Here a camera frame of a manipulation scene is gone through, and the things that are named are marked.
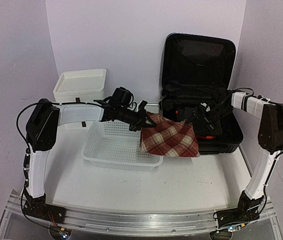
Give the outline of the black ribbed hard suitcase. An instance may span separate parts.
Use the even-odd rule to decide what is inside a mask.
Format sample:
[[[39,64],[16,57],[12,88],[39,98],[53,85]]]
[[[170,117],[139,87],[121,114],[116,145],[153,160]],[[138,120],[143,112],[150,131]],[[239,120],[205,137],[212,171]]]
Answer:
[[[164,43],[161,68],[162,115],[177,122],[175,111],[208,103],[216,90],[229,90],[236,46],[228,39],[171,33]]]

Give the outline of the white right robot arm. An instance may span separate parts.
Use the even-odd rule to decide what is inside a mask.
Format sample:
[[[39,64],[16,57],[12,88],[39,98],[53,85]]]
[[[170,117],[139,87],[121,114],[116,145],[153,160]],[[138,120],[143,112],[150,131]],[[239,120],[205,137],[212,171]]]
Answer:
[[[266,197],[276,161],[283,154],[283,104],[256,96],[248,87],[223,90],[221,98],[213,102],[197,101],[189,108],[187,121],[193,124],[201,154],[229,154],[239,147],[244,134],[234,109],[259,121],[257,165],[240,198],[242,202],[259,203]]]

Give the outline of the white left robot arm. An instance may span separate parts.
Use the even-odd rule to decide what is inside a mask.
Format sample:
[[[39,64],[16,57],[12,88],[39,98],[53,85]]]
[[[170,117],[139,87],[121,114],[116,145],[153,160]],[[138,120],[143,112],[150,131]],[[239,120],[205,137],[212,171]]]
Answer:
[[[51,102],[42,98],[34,103],[34,110],[26,124],[25,137],[28,149],[24,173],[28,194],[33,199],[45,195],[46,162],[56,143],[58,127],[80,122],[109,121],[126,123],[133,132],[156,127],[145,110],[147,101],[141,101],[133,110],[130,108],[133,98],[129,90],[118,87],[113,95],[93,102]]]

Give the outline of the white drawer storage box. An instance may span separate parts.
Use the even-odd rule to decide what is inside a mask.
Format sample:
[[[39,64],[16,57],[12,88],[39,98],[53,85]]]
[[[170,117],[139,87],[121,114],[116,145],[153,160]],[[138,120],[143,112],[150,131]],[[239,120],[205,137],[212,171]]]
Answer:
[[[56,102],[89,102],[106,98],[105,68],[65,71],[53,89]]]

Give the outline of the orange item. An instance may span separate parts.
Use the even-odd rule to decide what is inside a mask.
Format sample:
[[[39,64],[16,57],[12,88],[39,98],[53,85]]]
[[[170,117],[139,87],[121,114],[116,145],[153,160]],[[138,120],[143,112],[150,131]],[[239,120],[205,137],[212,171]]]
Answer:
[[[198,139],[212,140],[222,134],[220,124],[209,121],[205,116],[205,113],[200,110],[197,110],[195,119],[190,123],[192,124],[193,131]]]

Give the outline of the white perforated plastic basket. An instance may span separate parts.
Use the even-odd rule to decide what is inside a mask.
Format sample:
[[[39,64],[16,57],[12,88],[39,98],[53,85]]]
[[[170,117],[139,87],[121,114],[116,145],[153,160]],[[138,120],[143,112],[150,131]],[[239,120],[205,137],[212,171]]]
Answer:
[[[140,150],[139,131],[121,121],[93,122],[82,146],[81,157],[101,168],[150,172],[164,158]]]

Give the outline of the dark grey dotted cloth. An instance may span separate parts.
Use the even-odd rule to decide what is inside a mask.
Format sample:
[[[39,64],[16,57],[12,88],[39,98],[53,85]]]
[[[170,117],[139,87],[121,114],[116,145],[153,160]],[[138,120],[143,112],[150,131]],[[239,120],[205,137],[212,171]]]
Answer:
[[[176,120],[178,122],[182,122],[182,121],[186,121],[187,123],[191,123],[198,112],[198,108],[197,107],[179,107],[176,111]]]

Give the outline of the red plaid cloth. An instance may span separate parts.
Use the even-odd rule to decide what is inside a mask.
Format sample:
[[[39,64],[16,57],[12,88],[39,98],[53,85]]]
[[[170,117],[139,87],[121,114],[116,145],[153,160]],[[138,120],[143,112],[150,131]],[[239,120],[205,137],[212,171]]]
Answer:
[[[172,158],[200,156],[199,144],[191,123],[175,122],[158,113],[147,113],[156,123],[154,128],[140,131],[140,151],[151,155]]]

